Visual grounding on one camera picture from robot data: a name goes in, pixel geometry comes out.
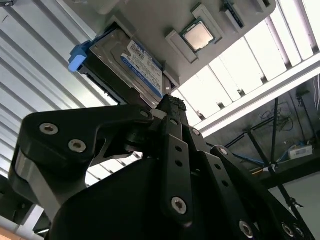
bolt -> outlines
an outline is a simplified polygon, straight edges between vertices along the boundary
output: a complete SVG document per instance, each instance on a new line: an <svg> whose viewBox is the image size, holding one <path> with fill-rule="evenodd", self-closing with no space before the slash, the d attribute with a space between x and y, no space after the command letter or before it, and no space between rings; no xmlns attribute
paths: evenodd
<svg viewBox="0 0 320 240"><path fill-rule="evenodd" d="M251 227L249 226L248 223L245 221L240 221L239 222L239 228L241 232L248 238L248 239L253 239L254 238L254 232L252 231Z"/></svg>
<svg viewBox="0 0 320 240"><path fill-rule="evenodd" d="M149 117L149 114L146 113L145 111L140 111L140 114L146 118Z"/></svg>
<svg viewBox="0 0 320 240"><path fill-rule="evenodd" d="M183 201L180 197L175 196L171 200L171 205L173 209L178 213L178 214L186 214L187 212L187 205L185 201Z"/></svg>
<svg viewBox="0 0 320 240"><path fill-rule="evenodd" d="M293 238L295 236L294 232L291 230L291 228L288 227L288 225L286 225L285 223L282 223L282 228L283 228L284 232L286 234L288 234L291 238Z"/></svg>
<svg viewBox="0 0 320 240"><path fill-rule="evenodd" d="M87 148L86 144L79 139L71 140L68 146L71 151L76 153L83 153Z"/></svg>
<svg viewBox="0 0 320 240"><path fill-rule="evenodd" d="M59 132L58 127L52 123L43 123L39 128L40 131L46 135L55 135Z"/></svg>
<svg viewBox="0 0 320 240"><path fill-rule="evenodd" d="M228 152L224 148L220 148L220 152L222 152L223 155L228 155Z"/></svg>
<svg viewBox="0 0 320 240"><path fill-rule="evenodd" d="M200 132L197 130L197 129L192 129L192 132L197 135L197 136L200 136Z"/></svg>
<svg viewBox="0 0 320 240"><path fill-rule="evenodd" d="M174 125L179 125L179 123L174 119L171 119L170 122L173 123Z"/></svg>

metal pole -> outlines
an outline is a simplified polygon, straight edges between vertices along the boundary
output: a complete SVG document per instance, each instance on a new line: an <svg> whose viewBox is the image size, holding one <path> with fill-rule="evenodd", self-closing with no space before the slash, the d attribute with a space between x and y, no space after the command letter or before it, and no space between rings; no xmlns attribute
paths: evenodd
<svg viewBox="0 0 320 240"><path fill-rule="evenodd" d="M268 158L267 158L267 156L265 155L265 153L264 153L264 151L262 150L262 148L260 147L260 145L259 145L259 143L257 142L257 140L255 139L255 136L253 135L252 131L249 130L249 131L247 132L247 134L248 134L251 142L253 143L256 151L258 152L260 158L261 158L262 161L264 162L265 167L269 166L270 163L269 163L269 161L268 161Z"/></svg>
<svg viewBox="0 0 320 240"><path fill-rule="evenodd" d="M253 131L258 130L258 129L264 127L265 125L268 125L268 124L271 123L273 120L274 120L274 117L270 117L269 119L264 120L264 121L260 122L259 124L253 126L253 127L251 128L251 130L253 130Z"/></svg>
<svg viewBox="0 0 320 240"><path fill-rule="evenodd" d="M242 133L241 135L239 135L237 138L233 139L231 142L229 142L228 144L225 145L225 147L228 149L230 148L232 145L236 144L237 142L239 142L241 139L243 139L245 137L245 133Z"/></svg>
<svg viewBox="0 0 320 240"><path fill-rule="evenodd" d="M238 155L238 154L236 154L236 153L232 153L232 154L233 154L233 156L235 156L236 158L241 159L241 160L243 160L243 161L245 161L245 162L247 162L247 163L254 164L254 165L256 165L256 166L259 166L260 168L263 168L263 167L264 167L263 163L257 163L257 162L255 162L255 161L250 160L249 158L246 158L246 157L244 157L244 156Z"/></svg>
<svg viewBox="0 0 320 240"><path fill-rule="evenodd" d="M273 178L275 178L276 182L279 183L279 177L277 176L277 174L275 173L275 171L272 169L272 167L269 167L269 172L271 174L271 176ZM315 240L315 237L313 236L313 234L311 233L310 229L308 228L306 222L304 221L303 217L300 215L300 212L298 211L298 209L296 208L294 202L293 202L293 198L290 197L289 193L287 192L287 190L285 189L285 187L282 184L278 184L277 187L279 188L282 196L285 199L286 204L289 206L289 208L291 209L291 211L293 212L295 218L298 220L298 222L300 223L301 227L306 229L308 231L308 235L310 236L309 239Z"/></svg>
<svg viewBox="0 0 320 240"><path fill-rule="evenodd" d="M311 130L312 130L313 136L315 137L316 141L318 142L318 141L319 141L319 138L318 138L318 136L317 136L317 133L316 133L316 131L315 131L315 128L314 128L314 126L313 126L313 124L312 124L312 121L311 121L311 119L310 119L310 116L309 116L307 107L306 107L306 105L305 105L304 98L303 98L302 96L299 96L299 97L300 97L301 104L302 104L302 106L303 106L303 108L304 108L306 118L308 119L308 123L309 123L309 125L310 125Z"/></svg>
<svg viewBox="0 0 320 240"><path fill-rule="evenodd" d="M277 120L278 120L278 104L279 99L274 100L274 114L273 114L273 133L272 133L272 144L271 144L271 163L275 162L275 149L276 149L276 136L277 136Z"/></svg>

hard drive label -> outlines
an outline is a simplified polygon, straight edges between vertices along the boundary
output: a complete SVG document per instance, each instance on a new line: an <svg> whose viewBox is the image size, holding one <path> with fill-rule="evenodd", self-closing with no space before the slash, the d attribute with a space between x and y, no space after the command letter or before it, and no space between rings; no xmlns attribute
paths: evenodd
<svg viewBox="0 0 320 240"><path fill-rule="evenodd" d="M163 73L153 62L150 55L133 40L129 43L130 56L123 53L121 60L134 72L157 96L163 97Z"/></svg>

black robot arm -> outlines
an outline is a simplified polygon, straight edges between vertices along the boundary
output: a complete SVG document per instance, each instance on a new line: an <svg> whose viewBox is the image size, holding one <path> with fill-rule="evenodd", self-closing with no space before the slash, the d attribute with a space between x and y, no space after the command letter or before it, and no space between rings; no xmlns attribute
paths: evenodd
<svg viewBox="0 0 320 240"><path fill-rule="evenodd" d="M86 187L88 168L143 158ZM166 95L133 105L42 112L23 120L9 181L40 204L49 240L312 239L223 146L211 150L186 106Z"/></svg>

hard drive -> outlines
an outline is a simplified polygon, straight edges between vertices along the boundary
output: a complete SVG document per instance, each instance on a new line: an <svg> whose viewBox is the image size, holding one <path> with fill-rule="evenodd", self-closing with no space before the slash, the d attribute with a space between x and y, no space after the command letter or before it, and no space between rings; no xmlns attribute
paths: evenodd
<svg viewBox="0 0 320 240"><path fill-rule="evenodd" d="M135 88L152 108L174 86L163 74L162 65L120 28L97 41L90 51L130 88Z"/></svg>

